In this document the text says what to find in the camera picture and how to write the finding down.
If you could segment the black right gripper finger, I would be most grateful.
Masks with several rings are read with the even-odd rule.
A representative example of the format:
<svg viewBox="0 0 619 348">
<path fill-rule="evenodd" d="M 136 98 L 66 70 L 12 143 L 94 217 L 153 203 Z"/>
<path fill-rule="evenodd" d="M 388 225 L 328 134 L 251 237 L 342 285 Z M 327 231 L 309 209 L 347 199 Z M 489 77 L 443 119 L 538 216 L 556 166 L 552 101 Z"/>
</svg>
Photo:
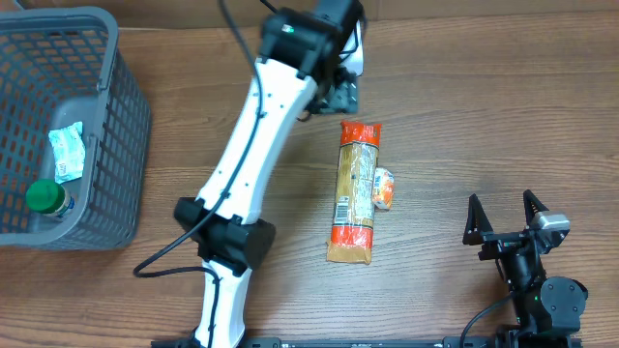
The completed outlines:
<svg viewBox="0 0 619 348">
<path fill-rule="evenodd" d="M 465 236 L 475 234 L 492 233 L 493 228 L 486 216 L 482 203 L 476 194 L 472 194 L 468 200 L 468 216 L 465 225 Z"/>
<path fill-rule="evenodd" d="M 539 213 L 548 212 L 549 208 L 533 193 L 531 189 L 523 192 L 523 206 L 526 225 L 532 227 Z"/>
</svg>

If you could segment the teal snack packet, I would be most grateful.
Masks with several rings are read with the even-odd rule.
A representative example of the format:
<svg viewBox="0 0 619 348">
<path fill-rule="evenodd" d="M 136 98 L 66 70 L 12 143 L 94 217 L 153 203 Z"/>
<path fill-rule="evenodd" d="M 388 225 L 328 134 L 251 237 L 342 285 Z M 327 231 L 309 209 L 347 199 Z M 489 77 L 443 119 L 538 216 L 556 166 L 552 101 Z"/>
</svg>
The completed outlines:
<svg viewBox="0 0 619 348">
<path fill-rule="evenodd" d="M 81 121 L 48 133 L 54 156 L 54 181 L 57 184 L 80 179 L 83 175 L 86 148 L 82 133 Z"/>
</svg>

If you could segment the green lid jar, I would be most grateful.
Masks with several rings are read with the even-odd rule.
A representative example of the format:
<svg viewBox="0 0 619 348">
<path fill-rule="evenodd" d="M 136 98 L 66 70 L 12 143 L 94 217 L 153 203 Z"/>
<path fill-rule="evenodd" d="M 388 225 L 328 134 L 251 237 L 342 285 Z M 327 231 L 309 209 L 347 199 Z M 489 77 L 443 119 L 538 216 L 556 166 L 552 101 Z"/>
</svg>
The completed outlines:
<svg viewBox="0 0 619 348">
<path fill-rule="evenodd" d="M 65 218 L 75 206 L 71 193 L 50 179 L 34 182 L 26 190 L 25 202 L 31 211 L 57 219 Z"/>
</svg>

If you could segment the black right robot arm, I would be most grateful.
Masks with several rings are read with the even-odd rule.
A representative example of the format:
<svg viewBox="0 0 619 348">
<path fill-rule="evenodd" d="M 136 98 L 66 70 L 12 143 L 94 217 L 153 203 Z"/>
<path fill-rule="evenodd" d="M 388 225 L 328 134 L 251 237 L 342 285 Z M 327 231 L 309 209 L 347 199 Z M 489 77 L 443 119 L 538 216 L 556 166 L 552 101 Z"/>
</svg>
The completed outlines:
<svg viewBox="0 0 619 348">
<path fill-rule="evenodd" d="M 531 191 L 523 193 L 525 227 L 496 233 L 479 197 L 468 199 L 468 216 L 462 242 L 479 246 L 482 261 L 492 260 L 508 295 L 478 312 L 462 330 L 458 345 L 469 343 L 472 327 L 493 310 L 511 303 L 516 323 L 503 325 L 487 342 L 491 347 L 580 347 L 573 335 L 580 330 L 588 289 L 579 281 L 546 275 L 541 257 L 559 247 L 571 230 L 561 212 L 551 211 Z"/>
</svg>

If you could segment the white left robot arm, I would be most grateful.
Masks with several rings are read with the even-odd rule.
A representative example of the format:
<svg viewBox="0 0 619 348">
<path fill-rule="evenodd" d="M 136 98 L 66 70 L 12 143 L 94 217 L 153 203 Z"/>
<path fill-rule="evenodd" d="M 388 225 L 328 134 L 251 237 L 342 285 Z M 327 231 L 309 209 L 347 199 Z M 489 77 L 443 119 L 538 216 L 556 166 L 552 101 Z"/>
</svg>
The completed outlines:
<svg viewBox="0 0 619 348">
<path fill-rule="evenodd" d="M 363 71 L 364 22 L 358 1 L 320 1 L 310 12 L 280 8 L 263 22 L 251 87 L 222 157 L 198 195 L 180 199 L 174 211 L 198 245 L 205 275 L 202 316 L 185 346 L 241 343 L 251 273 L 276 236 L 260 217 L 267 184 L 302 113 L 345 110 L 339 91 Z"/>
</svg>

